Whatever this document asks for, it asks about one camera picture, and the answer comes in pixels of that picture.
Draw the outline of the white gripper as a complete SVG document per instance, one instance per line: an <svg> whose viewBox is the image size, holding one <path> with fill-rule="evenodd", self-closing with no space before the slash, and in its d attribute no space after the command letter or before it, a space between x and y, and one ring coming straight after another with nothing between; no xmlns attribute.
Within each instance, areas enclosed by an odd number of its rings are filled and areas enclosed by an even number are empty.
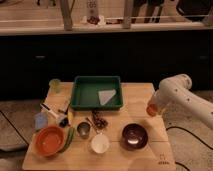
<svg viewBox="0 0 213 171"><path fill-rule="evenodd" d="M155 104L158 108L158 114L161 114L163 109L165 108L166 106L166 103L165 103L165 99L163 98L163 96L161 95L161 93L159 91L156 91L150 101L149 101L149 104Z"/></svg>

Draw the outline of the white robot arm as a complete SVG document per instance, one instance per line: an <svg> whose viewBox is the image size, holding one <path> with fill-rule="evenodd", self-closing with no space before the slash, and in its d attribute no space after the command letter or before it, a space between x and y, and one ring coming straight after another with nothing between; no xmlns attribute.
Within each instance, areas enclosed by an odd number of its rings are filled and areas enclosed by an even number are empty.
<svg viewBox="0 0 213 171"><path fill-rule="evenodd" d="M190 92L191 87L192 80L187 74L161 80L158 90L148 101L147 113L152 117L160 115L170 102L176 102L213 130L213 103Z"/></svg>

